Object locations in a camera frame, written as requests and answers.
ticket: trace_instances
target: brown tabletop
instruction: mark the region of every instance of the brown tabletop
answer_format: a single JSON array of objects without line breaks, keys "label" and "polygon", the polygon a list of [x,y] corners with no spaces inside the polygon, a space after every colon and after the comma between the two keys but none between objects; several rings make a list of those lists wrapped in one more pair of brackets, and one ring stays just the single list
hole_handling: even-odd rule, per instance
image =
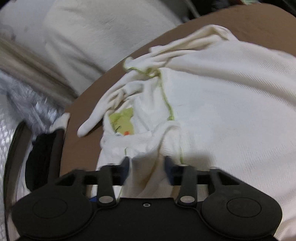
[{"label": "brown tabletop", "polygon": [[[240,5],[202,16],[163,34],[131,54],[137,58],[156,45],[183,38],[199,28],[217,24],[228,28],[239,40],[296,56],[296,18],[284,10],[268,4]],[[60,174],[72,169],[94,170],[101,151],[103,133],[100,122],[87,136],[78,138],[79,126],[89,117],[101,96],[123,75],[118,63],[89,87],[66,111],[71,112],[61,160]]]}]

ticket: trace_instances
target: white fabric cover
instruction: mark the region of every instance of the white fabric cover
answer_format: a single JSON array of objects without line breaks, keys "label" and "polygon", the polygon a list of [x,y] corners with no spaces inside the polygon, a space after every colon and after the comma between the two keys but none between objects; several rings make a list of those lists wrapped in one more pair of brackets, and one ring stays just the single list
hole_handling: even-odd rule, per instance
[{"label": "white fabric cover", "polygon": [[[182,1],[166,2],[186,12]],[[45,48],[81,94],[122,59],[181,23],[163,0],[57,0],[44,20]]]},{"label": "white fabric cover", "polygon": [[[276,237],[296,236],[295,57],[209,25],[124,67],[130,71],[78,130],[83,136],[103,118],[97,169],[119,164],[125,151],[132,157],[123,196],[169,197],[170,155],[199,170],[219,167],[270,195],[283,211]],[[108,116],[126,107],[135,134],[121,136]]]}]

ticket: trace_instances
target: ribbed fabric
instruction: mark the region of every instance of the ribbed fabric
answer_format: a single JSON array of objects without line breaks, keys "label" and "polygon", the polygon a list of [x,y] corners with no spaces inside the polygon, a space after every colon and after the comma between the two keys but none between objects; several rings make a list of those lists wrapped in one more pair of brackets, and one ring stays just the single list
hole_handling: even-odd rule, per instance
[{"label": "ribbed fabric", "polygon": [[[295,57],[210,25],[124,67],[133,70],[78,130],[85,135],[104,116],[98,169],[120,163],[124,150],[132,157],[123,196],[170,196],[163,171],[170,155],[199,170],[219,167],[270,195],[283,210],[276,237],[296,236]],[[127,107],[135,134],[120,136],[108,115]]]}]

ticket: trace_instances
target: black robotic gripper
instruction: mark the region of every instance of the black robotic gripper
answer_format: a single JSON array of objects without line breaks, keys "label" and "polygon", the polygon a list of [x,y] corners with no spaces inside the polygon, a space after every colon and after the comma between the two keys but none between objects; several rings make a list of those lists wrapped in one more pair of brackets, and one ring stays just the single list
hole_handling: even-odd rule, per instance
[{"label": "black robotic gripper", "polygon": [[[116,201],[112,186],[124,184],[129,161],[72,171],[19,200],[12,208],[19,241],[276,240],[282,211],[274,199],[222,170],[197,171],[170,157],[164,169],[171,185],[181,186],[176,200]],[[197,201],[198,184],[208,186],[203,202]],[[87,185],[98,186],[96,202],[85,196]]]}]

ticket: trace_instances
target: silver screw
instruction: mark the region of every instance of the silver screw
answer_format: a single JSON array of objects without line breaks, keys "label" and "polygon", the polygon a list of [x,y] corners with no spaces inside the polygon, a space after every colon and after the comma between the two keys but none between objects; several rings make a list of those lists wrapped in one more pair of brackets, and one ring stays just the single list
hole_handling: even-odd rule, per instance
[{"label": "silver screw", "polygon": [[180,201],[183,203],[192,203],[195,201],[195,198],[192,196],[183,196],[180,198]]},{"label": "silver screw", "polygon": [[113,200],[114,199],[111,196],[102,196],[99,198],[99,202],[101,202],[101,203],[111,203],[111,202],[113,202]]}]

